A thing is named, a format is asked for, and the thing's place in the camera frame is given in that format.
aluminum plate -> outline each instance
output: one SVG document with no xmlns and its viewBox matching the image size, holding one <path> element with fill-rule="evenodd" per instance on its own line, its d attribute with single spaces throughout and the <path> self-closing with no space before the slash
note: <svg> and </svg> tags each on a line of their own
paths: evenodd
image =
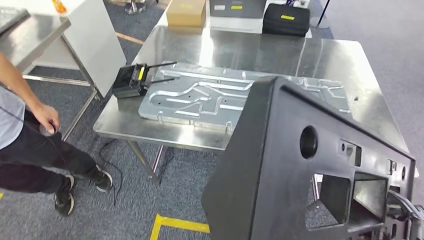
<svg viewBox="0 0 424 240">
<path fill-rule="evenodd" d="M 239 121 L 254 81 L 275 74 L 201 67 L 187 63 L 161 67 L 138 113 L 159 122 L 200 126 L 232 133 Z M 279 75 L 324 100 L 339 112 L 350 115 L 346 93 L 339 81 Z"/>
</svg>

black pants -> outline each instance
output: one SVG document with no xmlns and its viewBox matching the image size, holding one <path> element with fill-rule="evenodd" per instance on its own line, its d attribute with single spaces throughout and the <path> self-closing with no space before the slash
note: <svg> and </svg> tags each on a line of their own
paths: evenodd
<svg viewBox="0 0 424 240">
<path fill-rule="evenodd" d="M 24 122 L 17 139 L 0 150 L 0 188 L 48 194 L 68 188 L 65 176 L 42 167 L 64 169 L 92 179 L 96 162 L 87 153 L 63 142 L 60 132 L 49 137 L 51 142 L 37 133 L 40 123 L 29 111 L 25 111 Z"/>
</svg>

black sneaker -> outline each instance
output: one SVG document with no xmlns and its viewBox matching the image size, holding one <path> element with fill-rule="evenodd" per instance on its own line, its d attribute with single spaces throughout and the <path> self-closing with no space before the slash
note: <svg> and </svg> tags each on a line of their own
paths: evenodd
<svg viewBox="0 0 424 240">
<path fill-rule="evenodd" d="M 74 188 L 74 177 L 72 175 L 65 176 L 69 181 L 69 190 L 66 192 L 56 193 L 54 201 L 54 209 L 62 216 L 68 216 L 74 209 L 74 196 L 72 190 Z"/>
<path fill-rule="evenodd" d="M 113 180 L 112 176 L 105 170 L 100 169 L 98 165 L 96 165 L 98 172 L 95 174 L 94 184 L 97 190 L 100 192 L 107 192 L 112 188 Z"/>
</svg>

finger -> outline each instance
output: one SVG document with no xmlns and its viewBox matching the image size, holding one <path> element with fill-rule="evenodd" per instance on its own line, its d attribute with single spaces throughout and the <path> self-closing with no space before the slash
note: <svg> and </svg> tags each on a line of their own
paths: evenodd
<svg viewBox="0 0 424 240">
<path fill-rule="evenodd" d="M 55 133 L 55 128 L 50 124 L 50 122 L 43 121 L 43 122 L 40 122 L 40 123 L 47 130 L 47 132 L 49 132 L 50 134 Z"/>
<path fill-rule="evenodd" d="M 53 113 L 50 120 L 53 121 L 53 124 L 57 128 L 59 128 L 59 126 L 61 125 L 61 121 L 59 120 L 59 113 L 54 108 L 53 108 Z"/>
<path fill-rule="evenodd" d="M 61 126 L 61 121 L 59 120 L 59 115 L 56 114 L 53 119 L 51 119 L 54 123 L 54 125 L 59 128 Z"/>
</svg>

cardboard box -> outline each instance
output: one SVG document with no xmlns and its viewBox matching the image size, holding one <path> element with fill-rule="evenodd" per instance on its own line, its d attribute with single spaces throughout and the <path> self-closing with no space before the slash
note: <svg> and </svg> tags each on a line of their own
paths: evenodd
<svg viewBox="0 0 424 240">
<path fill-rule="evenodd" d="M 166 18 L 169 26 L 203 27 L 206 0 L 172 0 Z"/>
</svg>

